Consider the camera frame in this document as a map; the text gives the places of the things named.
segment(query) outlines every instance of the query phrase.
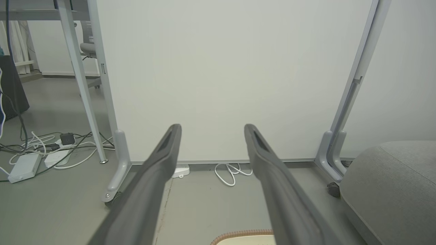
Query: gray fabric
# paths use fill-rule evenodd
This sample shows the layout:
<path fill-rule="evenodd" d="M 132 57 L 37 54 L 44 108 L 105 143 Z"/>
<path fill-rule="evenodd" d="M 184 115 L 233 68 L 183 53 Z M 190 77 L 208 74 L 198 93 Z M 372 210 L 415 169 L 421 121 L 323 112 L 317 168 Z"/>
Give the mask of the gray fabric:
<path fill-rule="evenodd" d="M 364 237 L 366 243 L 370 245 L 382 245 L 378 238 L 369 230 L 365 223 L 363 223 L 344 199 L 342 199 L 342 203 L 344 204 L 345 214 L 356 230 L 358 230 L 360 235 Z"/>
<path fill-rule="evenodd" d="M 341 195 L 381 244 L 435 244 L 435 168 L 436 141 L 384 143 L 354 160 Z M 370 244 L 371 236 L 350 221 Z"/>
<path fill-rule="evenodd" d="M 80 44 L 80 49 L 82 50 L 82 52 L 92 58 L 95 58 L 96 54 L 95 54 L 95 44 Z"/>
<path fill-rule="evenodd" d="M 92 34 L 91 22 L 82 20 L 80 21 L 80 24 L 82 26 L 82 32 L 83 32 L 83 42 L 87 44 L 93 44 L 94 35 Z"/>

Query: gray upholstered seat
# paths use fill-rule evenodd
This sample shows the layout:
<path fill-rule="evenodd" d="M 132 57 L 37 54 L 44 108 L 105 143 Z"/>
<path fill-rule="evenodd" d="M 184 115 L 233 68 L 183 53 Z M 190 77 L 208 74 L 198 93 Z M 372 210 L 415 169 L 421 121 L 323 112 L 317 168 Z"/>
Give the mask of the gray upholstered seat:
<path fill-rule="evenodd" d="M 436 244 L 436 141 L 367 149 L 348 168 L 341 195 L 368 244 Z"/>
<path fill-rule="evenodd" d="M 89 56 L 91 58 L 97 58 L 97 54 L 95 52 L 95 44 L 81 43 L 80 49 L 86 56 Z"/>

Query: power adapter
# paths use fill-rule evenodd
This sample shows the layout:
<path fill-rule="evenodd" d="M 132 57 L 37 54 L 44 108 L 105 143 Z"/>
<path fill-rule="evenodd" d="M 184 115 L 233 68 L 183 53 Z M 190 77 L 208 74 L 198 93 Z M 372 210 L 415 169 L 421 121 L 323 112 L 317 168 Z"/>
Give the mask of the power adapter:
<path fill-rule="evenodd" d="M 15 183 L 35 177 L 40 162 L 41 155 L 38 153 L 30 153 L 20 156 L 10 172 L 8 177 L 9 182 Z"/>

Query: gray floor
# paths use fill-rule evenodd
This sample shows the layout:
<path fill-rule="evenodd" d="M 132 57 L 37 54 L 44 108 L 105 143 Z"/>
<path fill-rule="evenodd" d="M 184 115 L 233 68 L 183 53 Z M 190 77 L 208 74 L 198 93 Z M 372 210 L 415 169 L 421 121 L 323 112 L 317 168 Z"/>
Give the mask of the gray floor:
<path fill-rule="evenodd" d="M 43 78 L 24 84 L 31 108 L 23 114 L 27 131 L 85 134 L 90 131 L 74 79 Z M 102 90 L 90 89 L 100 131 L 110 135 Z M 20 143 L 17 118 L 5 124 L 4 144 Z M 91 149 L 80 149 L 70 163 L 85 158 Z M 100 201 L 102 191 L 115 173 L 113 151 L 109 162 L 99 164 L 95 154 L 81 165 L 67 170 L 50 170 L 15 184 L 0 183 L 1 244 L 86 244 L 108 213 Z M 10 171 L 10 154 L 0 153 L 0 166 Z M 268 211 L 261 185 L 255 176 L 236 175 L 234 187 L 225 186 L 213 165 L 191 167 L 183 179 L 168 181 L 163 194 L 154 241 L 156 245 L 210 244 L 231 231 L 269 229 Z M 348 223 L 340 200 L 326 193 L 331 182 L 313 163 L 293 163 L 290 172 L 307 190 L 344 244 L 363 244 Z M 138 166 L 129 173 L 125 185 Z M 231 177 L 222 167 L 227 181 Z M 0 173 L 0 179 L 6 179 Z"/>

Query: table leg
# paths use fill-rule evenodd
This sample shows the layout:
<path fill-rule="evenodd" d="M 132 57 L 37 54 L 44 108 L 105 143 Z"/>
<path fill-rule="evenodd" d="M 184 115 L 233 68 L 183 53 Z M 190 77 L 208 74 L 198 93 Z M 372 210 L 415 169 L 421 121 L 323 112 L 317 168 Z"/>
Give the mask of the table leg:
<path fill-rule="evenodd" d="M 56 0 L 58 3 L 59 16 L 61 18 L 62 29 L 67 42 L 68 52 L 70 54 L 71 63 L 73 65 L 74 74 L 79 86 L 80 95 L 82 96 L 83 105 L 85 106 L 86 115 L 89 125 L 91 126 L 92 136 L 94 137 L 95 145 L 100 157 L 100 163 L 106 163 L 103 145 L 100 140 L 99 128 L 95 121 L 94 110 L 91 106 L 91 98 L 89 97 L 88 84 L 86 82 L 85 70 L 83 68 L 82 59 L 80 57 L 80 49 L 77 41 L 76 31 L 74 29 L 73 15 L 69 0 Z"/>

